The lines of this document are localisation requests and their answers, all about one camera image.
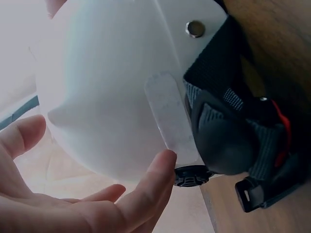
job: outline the wooden surface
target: wooden surface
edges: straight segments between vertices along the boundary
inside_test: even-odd
[[[247,83],[281,105],[297,142],[311,132],[311,1],[224,0],[239,22],[250,53]],[[244,213],[234,189],[245,175],[222,176],[202,186],[217,233],[311,233],[311,181],[272,207]]]

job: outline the red strap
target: red strap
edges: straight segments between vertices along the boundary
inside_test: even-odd
[[[280,167],[283,164],[285,157],[286,157],[286,155],[288,155],[289,150],[290,150],[290,146],[292,143],[292,129],[291,129],[291,122],[288,120],[288,118],[286,116],[284,116],[282,114],[277,103],[275,101],[272,101],[272,103],[273,103],[274,107],[276,108],[278,117],[280,118],[283,125],[285,126],[286,135],[287,135],[287,144],[284,146],[284,150],[282,150],[276,158],[275,167]]]

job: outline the helmet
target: helmet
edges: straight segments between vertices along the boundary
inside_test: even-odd
[[[166,147],[176,168],[203,165],[182,79],[225,20],[213,0],[68,0],[33,50],[54,138],[119,180],[138,180]]]

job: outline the chin strap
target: chin strap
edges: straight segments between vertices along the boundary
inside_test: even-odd
[[[243,209],[250,212],[277,202],[295,190],[302,179],[298,155],[289,153],[292,137],[289,120],[274,101],[255,98],[243,81],[238,30],[229,16],[184,75],[184,84],[192,113],[200,113],[197,118],[191,117],[192,125],[198,120],[198,134],[208,123],[225,117],[208,100],[203,105],[197,103],[206,92],[252,129],[258,144],[256,159],[248,169],[249,177],[236,184]],[[200,155],[206,162],[205,155]]]

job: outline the black plastic buckle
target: black plastic buckle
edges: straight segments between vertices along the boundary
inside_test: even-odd
[[[235,184],[235,190],[238,194],[239,202],[244,212],[249,213],[260,207],[264,201],[264,192],[262,187],[252,178],[246,177],[244,180]],[[258,193],[253,197],[250,191]]]

